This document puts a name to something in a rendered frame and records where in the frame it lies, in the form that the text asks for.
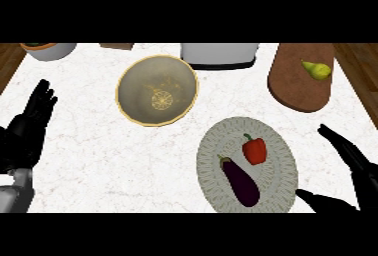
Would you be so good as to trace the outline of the brown wooden cutting board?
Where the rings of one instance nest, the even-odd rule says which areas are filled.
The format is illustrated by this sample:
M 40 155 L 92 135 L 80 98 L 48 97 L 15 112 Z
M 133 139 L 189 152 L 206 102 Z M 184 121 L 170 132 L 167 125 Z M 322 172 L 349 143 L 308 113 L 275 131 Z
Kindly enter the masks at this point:
M 300 112 L 315 112 L 328 104 L 333 77 L 312 78 L 302 62 L 334 68 L 331 43 L 281 43 L 268 76 L 268 88 L 278 102 Z

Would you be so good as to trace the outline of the small brown wooden block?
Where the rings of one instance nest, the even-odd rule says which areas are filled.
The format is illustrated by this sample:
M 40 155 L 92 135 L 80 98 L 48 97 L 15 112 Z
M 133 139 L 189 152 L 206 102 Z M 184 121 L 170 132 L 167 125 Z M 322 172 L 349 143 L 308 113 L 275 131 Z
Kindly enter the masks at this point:
M 122 50 L 132 50 L 135 43 L 99 43 L 101 47 Z

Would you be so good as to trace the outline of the purple eggplant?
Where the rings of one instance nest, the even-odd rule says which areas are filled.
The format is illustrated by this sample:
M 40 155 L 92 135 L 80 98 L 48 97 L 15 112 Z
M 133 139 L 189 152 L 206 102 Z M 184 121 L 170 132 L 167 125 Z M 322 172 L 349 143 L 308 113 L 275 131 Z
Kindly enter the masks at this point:
M 240 203 L 253 207 L 260 200 L 260 190 L 251 176 L 229 157 L 220 157 L 220 168 Z

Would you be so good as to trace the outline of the yellow-green pear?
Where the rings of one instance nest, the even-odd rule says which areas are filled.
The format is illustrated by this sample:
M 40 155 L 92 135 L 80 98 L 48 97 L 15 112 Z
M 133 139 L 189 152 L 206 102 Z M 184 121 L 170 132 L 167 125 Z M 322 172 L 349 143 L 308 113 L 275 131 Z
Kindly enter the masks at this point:
M 302 61 L 302 66 L 313 79 L 325 80 L 331 76 L 333 69 L 327 64 Z

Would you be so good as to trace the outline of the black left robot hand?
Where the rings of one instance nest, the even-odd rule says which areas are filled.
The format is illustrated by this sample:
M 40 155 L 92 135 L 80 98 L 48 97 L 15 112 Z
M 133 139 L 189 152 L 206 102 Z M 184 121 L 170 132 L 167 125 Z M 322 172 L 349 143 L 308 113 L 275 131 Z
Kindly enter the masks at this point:
M 57 102 L 58 97 L 51 89 L 51 83 L 42 79 L 24 112 L 14 117 L 6 128 L 0 126 L 0 174 L 36 166 Z

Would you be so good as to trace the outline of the grey pot with orange rim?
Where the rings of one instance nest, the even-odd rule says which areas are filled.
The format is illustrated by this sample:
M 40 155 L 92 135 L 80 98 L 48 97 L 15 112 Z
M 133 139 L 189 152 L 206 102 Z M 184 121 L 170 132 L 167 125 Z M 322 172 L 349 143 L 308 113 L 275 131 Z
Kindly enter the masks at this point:
M 74 51 L 76 43 L 48 43 L 39 46 L 21 44 L 23 49 L 39 61 L 55 61 L 62 59 Z

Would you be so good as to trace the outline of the grey bowl with gold rim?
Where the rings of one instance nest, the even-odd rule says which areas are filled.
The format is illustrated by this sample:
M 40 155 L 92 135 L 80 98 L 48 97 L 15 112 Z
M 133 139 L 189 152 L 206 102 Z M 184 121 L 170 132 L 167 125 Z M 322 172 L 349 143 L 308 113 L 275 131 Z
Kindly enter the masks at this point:
M 132 64 L 120 78 L 120 112 L 145 127 L 170 125 L 189 112 L 198 90 L 198 76 L 189 64 L 172 55 L 148 56 Z

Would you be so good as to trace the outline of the red bell pepper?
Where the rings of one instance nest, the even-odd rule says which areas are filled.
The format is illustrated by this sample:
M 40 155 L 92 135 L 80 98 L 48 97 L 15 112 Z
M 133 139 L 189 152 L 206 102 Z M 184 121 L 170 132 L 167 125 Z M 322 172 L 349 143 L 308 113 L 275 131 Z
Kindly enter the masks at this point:
M 247 142 L 243 145 L 243 153 L 251 165 L 262 164 L 268 158 L 266 143 L 262 138 L 253 138 L 250 134 L 244 134 Z

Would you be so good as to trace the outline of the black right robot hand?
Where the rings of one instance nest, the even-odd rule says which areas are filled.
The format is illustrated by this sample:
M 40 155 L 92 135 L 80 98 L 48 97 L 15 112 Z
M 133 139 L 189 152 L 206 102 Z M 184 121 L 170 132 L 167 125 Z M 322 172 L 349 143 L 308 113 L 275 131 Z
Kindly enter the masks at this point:
M 359 209 L 342 199 L 303 189 L 296 190 L 296 195 L 316 213 L 378 214 L 378 164 L 368 160 L 356 145 L 327 125 L 321 125 L 318 132 L 328 139 L 350 168 Z

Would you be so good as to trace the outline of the white appliance with black base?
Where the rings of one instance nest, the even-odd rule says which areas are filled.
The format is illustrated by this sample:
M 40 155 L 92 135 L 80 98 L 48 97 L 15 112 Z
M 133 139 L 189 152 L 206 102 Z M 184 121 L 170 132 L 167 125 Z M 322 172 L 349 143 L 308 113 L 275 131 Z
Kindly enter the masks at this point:
M 250 68 L 256 62 L 257 43 L 182 43 L 181 57 L 195 70 Z

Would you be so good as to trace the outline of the round grey woven placemat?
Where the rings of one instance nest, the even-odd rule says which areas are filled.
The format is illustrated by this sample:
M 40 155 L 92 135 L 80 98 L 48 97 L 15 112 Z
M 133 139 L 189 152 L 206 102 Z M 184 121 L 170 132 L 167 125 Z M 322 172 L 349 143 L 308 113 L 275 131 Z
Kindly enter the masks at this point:
M 262 138 L 266 143 L 268 158 L 251 165 L 244 157 L 243 145 Z M 229 157 L 250 175 L 260 191 L 260 200 L 246 207 L 232 190 L 220 157 Z M 291 149 L 274 128 L 248 117 L 223 119 L 209 129 L 197 154 L 198 182 L 206 199 L 220 213 L 287 213 L 296 201 L 299 171 Z

